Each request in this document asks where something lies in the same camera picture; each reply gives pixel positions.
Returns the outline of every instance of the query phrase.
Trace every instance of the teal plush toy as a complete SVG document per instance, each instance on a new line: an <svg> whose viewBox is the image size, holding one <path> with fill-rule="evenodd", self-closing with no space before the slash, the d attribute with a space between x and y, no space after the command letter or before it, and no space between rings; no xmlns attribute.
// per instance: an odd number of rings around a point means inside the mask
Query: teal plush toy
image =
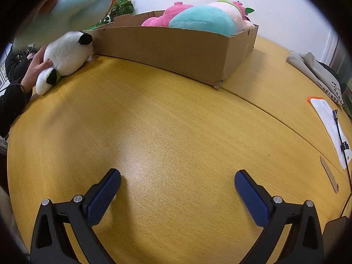
<svg viewBox="0 0 352 264"><path fill-rule="evenodd" d="M236 24L228 13L208 5L184 10L170 21L169 27L210 31L227 37L237 33Z"/></svg>
<svg viewBox="0 0 352 264"><path fill-rule="evenodd" d="M35 43L42 46L68 31L81 31L96 24L108 14L116 0L59 0L46 15L35 16L15 37L14 50Z"/></svg>

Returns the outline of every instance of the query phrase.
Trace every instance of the metal screw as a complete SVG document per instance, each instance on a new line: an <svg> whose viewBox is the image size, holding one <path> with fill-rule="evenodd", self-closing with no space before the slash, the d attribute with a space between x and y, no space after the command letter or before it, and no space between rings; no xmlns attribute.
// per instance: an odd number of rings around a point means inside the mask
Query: metal screw
<svg viewBox="0 0 352 264"><path fill-rule="evenodd" d="M274 202L275 202L276 204L282 203L282 198L279 197L279 196L274 196L274 197L273 197L273 200L274 200Z"/></svg>
<svg viewBox="0 0 352 264"><path fill-rule="evenodd" d="M42 201L42 205L48 205L49 204L49 200L46 198Z"/></svg>
<svg viewBox="0 0 352 264"><path fill-rule="evenodd" d="M312 201L306 201L307 206L309 207L313 207L314 203Z"/></svg>
<svg viewBox="0 0 352 264"><path fill-rule="evenodd" d="M74 198L73 198L73 201L74 202L81 202L83 199L83 197L81 195L76 195Z"/></svg>

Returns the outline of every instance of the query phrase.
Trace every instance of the blue textured pad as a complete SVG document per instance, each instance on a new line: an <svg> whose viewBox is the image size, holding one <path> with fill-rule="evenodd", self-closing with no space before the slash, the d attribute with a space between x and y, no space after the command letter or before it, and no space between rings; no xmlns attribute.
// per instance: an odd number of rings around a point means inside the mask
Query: blue textured pad
<svg viewBox="0 0 352 264"><path fill-rule="evenodd" d="M235 174L235 187L256 225L267 227L269 224L268 207L240 171Z"/></svg>
<svg viewBox="0 0 352 264"><path fill-rule="evenodd" d="M120 185L121 174L119 171L115 171L87 207L87 224L89 226L97 225L100 222Z"/></svg>

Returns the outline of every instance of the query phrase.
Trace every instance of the black device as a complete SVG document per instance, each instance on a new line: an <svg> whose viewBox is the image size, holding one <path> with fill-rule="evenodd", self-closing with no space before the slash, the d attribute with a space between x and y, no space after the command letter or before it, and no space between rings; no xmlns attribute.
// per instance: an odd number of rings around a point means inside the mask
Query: black device
<svg viewBox="0 0 352 264"><path fill-rule="evenodd" d="M251 176L240 170L235 175L235 187L256 225L263 232L240 264L265 264L274 250L283 228L292 224L277 264L318 264L324 258L323 237L314 203L286 203L272 197L257 185Z"/></svg>
<svg viewBox="0 0 352 264"><path fill-rule="evenodd" d="M31 243L33 264L78 264L64 223L71 224L77 241L90 264L114 264L92 230L102 219L121 184L121 174L110 169L87 193L69 202L42 201Z"/></svg>

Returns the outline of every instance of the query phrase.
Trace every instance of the person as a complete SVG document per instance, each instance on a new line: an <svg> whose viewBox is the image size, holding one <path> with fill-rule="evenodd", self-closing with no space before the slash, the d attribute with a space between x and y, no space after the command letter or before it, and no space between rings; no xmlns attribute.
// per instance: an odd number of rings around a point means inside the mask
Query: person
<svg viewBox="0 0 352 264"><path fill-rule="evenodd" d="M29 47L27 50L18 53L14 52L11 47L5 60L5 71L10 82L17 80L26 74L34 55L35 49L33 47Z"/></svg>
<svg viewBox="0 0 352 264"><path fill-rule="evenodd" d="M7 135L11 124L23 111L26 101L32 96L32 88L36 85L38 75L42 70L52 66L51 60L43 60L45 49L46 47L42 47L38 51L26 74L11 82L4 95L0 96L0 136Z"/></svg>

